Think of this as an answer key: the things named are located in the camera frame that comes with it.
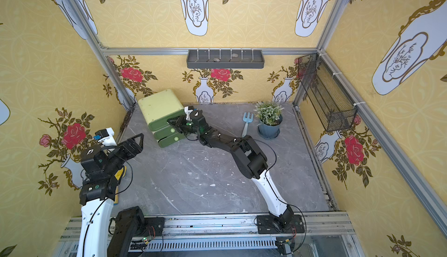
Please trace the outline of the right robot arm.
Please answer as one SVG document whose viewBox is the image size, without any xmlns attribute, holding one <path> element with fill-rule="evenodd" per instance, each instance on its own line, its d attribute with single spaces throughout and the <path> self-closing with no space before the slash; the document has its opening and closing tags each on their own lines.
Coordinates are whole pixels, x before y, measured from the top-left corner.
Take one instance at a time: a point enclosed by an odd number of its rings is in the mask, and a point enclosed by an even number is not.
<svg viewBox="0 0 447 257">
<path fill-rule="evenodd" d="M 228 152 L 241 174 L 252 180 L 265 202 L 276 231 L 284 233 L 293 226 L 294 211 L 280 195 L 272 181 L 267 156 L 251 136 L 234 137 L 209 125 L 202 110 L 187 107 L 186 112 L 168 119 L 174 129 L 184 135 L 196 135 L 201 145 Z"/>
</svg>

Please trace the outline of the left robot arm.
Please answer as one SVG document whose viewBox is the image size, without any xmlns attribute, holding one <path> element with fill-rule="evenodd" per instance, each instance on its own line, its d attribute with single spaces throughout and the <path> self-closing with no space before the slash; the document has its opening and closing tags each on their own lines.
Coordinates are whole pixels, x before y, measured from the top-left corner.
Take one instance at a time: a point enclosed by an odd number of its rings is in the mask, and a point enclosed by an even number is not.
<svg viewBox="0 0 447 257">
<path fill-rule="evenodd" d="M 108 229 L 114 207 L 116 173 L 124 163 L 143 151 L 144 134 L 140 133 L 120 144 L 93 145 L 81 153 L 86 179 L 80 192 L 81 232 L 78 257 L 126 257 L 133 236 L 143 227 L 144 216 L 139 207 L 123 211 L 115 219 L 116 229 L 110 243 Z"/>
</svg>

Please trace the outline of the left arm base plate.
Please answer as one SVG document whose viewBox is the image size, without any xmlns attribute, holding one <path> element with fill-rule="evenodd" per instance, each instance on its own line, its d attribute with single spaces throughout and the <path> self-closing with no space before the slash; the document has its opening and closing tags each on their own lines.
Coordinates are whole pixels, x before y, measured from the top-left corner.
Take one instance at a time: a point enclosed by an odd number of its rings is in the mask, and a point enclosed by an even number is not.
<svg viewBox="0 0 447 257">
<path fill-rule="evenodd" d="M 161 237 L 164 231 L 164 217 L 145 217 L 139 235 L 141 237 Z"/>
</svg>

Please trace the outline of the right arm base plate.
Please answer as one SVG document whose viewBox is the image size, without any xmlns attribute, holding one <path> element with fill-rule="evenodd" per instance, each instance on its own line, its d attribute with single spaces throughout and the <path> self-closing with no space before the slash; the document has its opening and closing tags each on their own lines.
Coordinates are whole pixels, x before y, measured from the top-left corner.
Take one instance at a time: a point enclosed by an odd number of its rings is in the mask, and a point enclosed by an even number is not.
<svg viewBox="0 0 447 257">
<path fill-rule="evenodd" d="M 300 215 L 293 215 L 288 221 L 282 221 L 272 215 L 259 215 L 254 219 L 258 234 L 303 234 L 305 224 Z"/>
</svg>

